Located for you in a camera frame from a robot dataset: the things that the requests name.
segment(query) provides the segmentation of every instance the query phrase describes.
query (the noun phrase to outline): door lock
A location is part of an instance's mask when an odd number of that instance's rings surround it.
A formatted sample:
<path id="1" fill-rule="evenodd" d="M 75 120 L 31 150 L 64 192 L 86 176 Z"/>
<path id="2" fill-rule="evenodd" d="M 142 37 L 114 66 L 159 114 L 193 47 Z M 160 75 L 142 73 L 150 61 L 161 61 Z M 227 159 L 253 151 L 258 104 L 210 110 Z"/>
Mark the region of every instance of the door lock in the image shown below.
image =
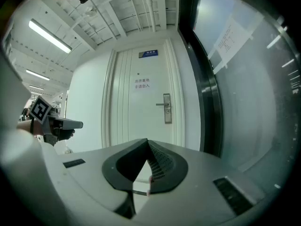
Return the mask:
<path id="1" fill-rule="evenodd" d="M 170 94 L 163 94 L 163 102 L 164 103 L 156 104 L 156 105 L 162 105 L 162 106 L 164 106 L 165 124 L 171 124 Z"/>

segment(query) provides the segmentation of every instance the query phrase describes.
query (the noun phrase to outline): door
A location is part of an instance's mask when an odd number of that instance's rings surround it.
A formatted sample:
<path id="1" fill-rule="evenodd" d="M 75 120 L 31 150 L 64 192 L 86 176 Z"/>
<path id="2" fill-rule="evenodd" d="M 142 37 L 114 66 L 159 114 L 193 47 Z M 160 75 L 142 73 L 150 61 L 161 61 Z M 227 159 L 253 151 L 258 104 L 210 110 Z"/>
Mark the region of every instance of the door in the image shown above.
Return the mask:
<path id="1" fill-rule="evenodd" d="M 183 146 L 176 142 L 176 135 L 184 137 L 184 107 L 180 77 L 175 74 L 179 75 L 175 56 L 166 43 L 117 53 L 111 80 L 111 145 L 148 138 Z M 165 120 L 164 105 L 157 105 L 164 104 L 164 94 L 170 95 L 171 122 Z M 148 183 L 150 175 L 145 165 L 138 178 Z"/>

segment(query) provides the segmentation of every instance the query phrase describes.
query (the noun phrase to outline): robotic arm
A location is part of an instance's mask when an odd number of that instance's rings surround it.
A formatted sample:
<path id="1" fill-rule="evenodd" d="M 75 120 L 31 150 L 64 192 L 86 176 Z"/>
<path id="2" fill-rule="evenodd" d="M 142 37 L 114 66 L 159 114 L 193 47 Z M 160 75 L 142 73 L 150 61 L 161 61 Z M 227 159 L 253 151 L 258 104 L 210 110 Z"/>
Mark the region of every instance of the robotic arm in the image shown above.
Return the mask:
<path id="1" fill-rule="evenodd" d="M 32 105 L 30 115 L 42 125 L 44 142 L 55 145 L 57 141 L 70 138 L 74 129 L 81 129 L 83 122 L 58 117 L 57 110 L 38 97 Z"/>

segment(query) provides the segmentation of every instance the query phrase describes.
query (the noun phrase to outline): ceiling beam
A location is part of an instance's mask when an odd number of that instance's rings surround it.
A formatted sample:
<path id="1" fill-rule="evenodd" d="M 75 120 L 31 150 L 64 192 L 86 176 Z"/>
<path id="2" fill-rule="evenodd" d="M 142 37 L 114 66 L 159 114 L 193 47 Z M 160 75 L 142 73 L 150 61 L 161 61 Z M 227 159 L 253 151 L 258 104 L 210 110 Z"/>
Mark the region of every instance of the ceiling beam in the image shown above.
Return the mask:
<path id="1" fill-rule="evenodd" d="M 115 34 L 113 33 L 113 31 L 110 28 L 110 26 L 108 25 L 108 23 L 105 21 L 104 17 L 102 16 L 101 12 L 99 11 L 98 7 L 95 5 L 95 3 L 92 0 L 90 0 L 90 1 L 91 1 L 92 5 L 96 7 L 97 12 L 98 12 L 98 14 L 100 16 L 100 20 L 101 20 L 102 24 L 104 25 L 104 27 L 106 27 L 107 30 L 109 30 L 110 34 L 112 35 L 112 38 L 115 39 L 115 40 L 117 40 Z"/>
<path id="2" fill-rule="evenodd" d="M 75 21 L 54 1 L 54 0 L 41 0 L 53 15 L 63 26 L 72 28 Z M 90 50 L 96 50 L 97 44 L 82 30 L 79 25 L 76 25 L 72 32 L 76 37 L 85 44 Z"/>
<path id="3" fill-rule="evenodd" d="M 46 92 L 49 92 L 50 94 L 51 93 L 57 93 L 59 91 L 61 91 L 62 89 L 59 88 L 59 87 L 53 87 L 53 86 L 49 86 L 47 84 L 44 84 L 44 83 L 37 83 L 37 82 L 32 82 L 30 81 L 29 79 L 25 78 L 25 80 L 22 81 L 22 83 L 28 87 L 28 89 L 31 89 L 31 90 L 36 90 L 36 91 L 46 91 Z M 32 88 L 30 87 L 30 85 L 33 85 L 33 86 L 36 86 L 36 87 L 40 87 L 40 88 L 43 88 L 44 90 L 39 90 L 39 89 L 35 89 L 35 88 Z"/>
<path id="4" fill-rule="evenodd" d="M 24 84 L 24 86 L 29 90 L 33 90 L 33 91 L 38 91 L 38 93 L 42 94 L 42 93 L 45 93 L 47 94 L 48 96 L 53 96 L 55 93 L 57 93 L 58 91 L 61 91 L 61 89 L 56 89 L 56 88 L 48 88 L 48 86 L 44 86 L 43 89 L 44 90 L 39 90 L 39 89 L 35 89 L 35 88 L 32 88 L 30 87 L 30 85 L 33 85 L 32 82 L 29 83 L 29 82 L 26 82 L 25 80 L 22 81 L 22 83 Z"/>
<path id="5" fill-rule="evenodd" d="M 159 22 L 161 29 L 166 29 L 166 6 L 165 0 L 157 0 L 159 10 Z"/>
<path id="6" fill-rule="evenodd" d="M 35 77 L 34 75 L 30 75 L 29 73 L 26 73 L 26 71 L 20 67 L 16 66 L 15 68 L 25 83 L 31 83 L 31 81 L 34 81 L 36 83 L 46 84 L 49 87 L 57 88 L 59 90 L 66 89 L 68 87 L 68 86 L 63 86 L 60 83 L 58 83 L 57 81 L 54 81 L 52 79 L 50 79 L 49 81 L 41 81 L 42 79 L 39 79 L 38 77 Z"/>
<path id="7" fill-rule="evenodd" d="M 81 18 L 81 20 L 83 21 L 83 22 L 85 22 L 88 26 L 89 26 L 89 28 L 90 29 L 92 29 L 94 32 L 95 32 L 95 34 L 97 35 L 97 37 L 103 42 L 103 39 L 101 38 L 101 36 L 99 36 L 97 33 L 96 33 L 96 31 L 95 31 L 95 29 L 91 26 L 91 24 L 90 23 L 88 23 L 87 21 L 86 21 L 86 19 L 76 10 L 76 8 L 75 7 L 73 7 L 73 11 L 72 12 L 76 12 L 78 15 L 79 15 L 79 17 Z"/>
<path id="8" fill-rule="evenodd" d="M 141 26 L 141 23 L 140 23 L 140 20 L 139 20 L 139 16 L 138 16 L 138 13 L 137 13 L 137 10 L 136 10 L 134 1 L 131 0 L 131 3 L 132 3 L 132 6 L 133 6 L 133 8 L 134 8 L 134 12 L 135 12 L 135 15 L 136 15 L 136 18 L 137 18 L 137 22 L 138 22 L 137 25 L 138 25 L 138 27 L 140 28 L 140 31 L 142 31 L 143 28 L 142 28 L 142 26 Z"/>
<path id="9" fill-rule="evenodd" d="M 143 1 L 142 0 L 133 0 L 133 2 L 135 4 L 136 8 L 139 7 L 139 6 L 143 6 Z M 129 8 L 131 6 L 132 6 L 131 2 L 127 1 L 127 2 L 120 3 L 118 5 L 115 5 L 114 8 L 125 9 L 125 8 Z"/>
<path id="10" fill-rule="evenodd" d="M 50 59 L 46 59 L 45 57 L 42 57 L 42 56 L 36 54 L 34 51 L 31 51 L 29 48 L 26 48 L 25 46 L 17 43 L 14 40 L 11 41 L 11 46 L 12 46 L 12 48 L 19 51 L 20 53 L 23 53 L 24 55 L 30 57 L 31 59 L 42 63 L 44 66 L 49 66 L 49 68 L 60 71 L 63 74 L 67 75 L 68 77 L 73 76 L 73 73 L 70 70 L 66 70 L 65 68 L 52 62 Z"/>
<path id="11" fill-rule="evenodd" d="M 107 3 L 104 5 L 105 9 L 107 10 L 110 18 L 112 19 L 113 23 L 115 24 L 118 32 L 120 33 L 121 37 L 126 37 L 127 34 L 126 32 L 124 31 L 116 13 L 114 12 L 114 9 L 112 7 L 112 5 L 110 3 Z"/>

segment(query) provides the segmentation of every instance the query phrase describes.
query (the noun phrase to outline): pipe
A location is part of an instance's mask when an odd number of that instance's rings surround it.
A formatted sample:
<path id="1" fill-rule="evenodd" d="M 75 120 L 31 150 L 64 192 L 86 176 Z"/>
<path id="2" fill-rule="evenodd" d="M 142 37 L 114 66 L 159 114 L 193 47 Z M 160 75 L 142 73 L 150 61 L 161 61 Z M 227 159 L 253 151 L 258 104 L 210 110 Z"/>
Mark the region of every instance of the pipe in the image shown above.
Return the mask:
<path id="1" fill-rule="evenodd" d="M 134 4 L 134 1 L 133 0 L 131 0 L 131 2 L 132 2 L 132 6 L 133 6 L 133 8 L 134 8 L 134 12 L 135 12 L 135 15 L 136 15 L 136 18 L 137 18 L 137 22 L 138 22 L 138 29 L 140 28 L 140 31 L 142 31 L 143 30 L 143 28 L 142 28 L 142 26 L 141 26 L 141 23 L 140 23 L 140 20 L 139 20 L 139 16 L 138 16 L 138 13 L 137 13 L 137 10 L 136 10 L 136 7 L 135 7 L 135 4 Z"/>
<path id="2" fill-rule="evenodd" d="M 156 25 L 155 25 L 154 10 L 152 9 L 152 0 L 146 0 L 146 4 L 149 6 L 152 31 L 155 32 L 156 31 Z"/>
<path id="3" fill-rule="evenodd" d="M 142 3 L 143 3 L 143 6 L 144 6 L 144 10 L 145 10 L 147 25 L 149 26 L 149 30 L 151 31 L 151 26 L 150 26 L 150 23 L 149 23 L 149 17 L 147 16 L 147 11 L 146 11 L 144 0 L 142 0 Z"/>
<path id="4" fill-rule="evenodd" d="M 99 16 L 100 16 L 100 17 L 102 18 L 102 20 L 103 20 L 104 26 L 109 30 L 110 34 L 112 35 L 112 38 L 114 38 L 115 40 L 117 40 L 115 34 L 113 33 L 112 29 L 111 29 L 110 26 L 108 25 L 107 21 L 105 21 L 105 19 L 103 18 L 103 16 L 102 16 L 102 14 L 100 13 L 98 7 L 95 5 L 95 3 L 94 3 L 92 0 L 90 0 L 90 2 L 91 2 L 92 5 L 96 8 L 96 10 L 97 10 Z"/>
<path id="5" fill-rule="evenodd" d="M 81 16 L 80 19 L 79 19 L 78 21 L 76 21 L 76 22 L 74 23 L 74 25 L 72 25 L 72 27 L 70 28 L 70 31 L 71 31 L 72 29 L 74 29 L 74 28 L 76 27 L 76 25 L 78 25 L 81 21 L 83 21 L 85 17 L 88 17 L 88 16 Z"/>

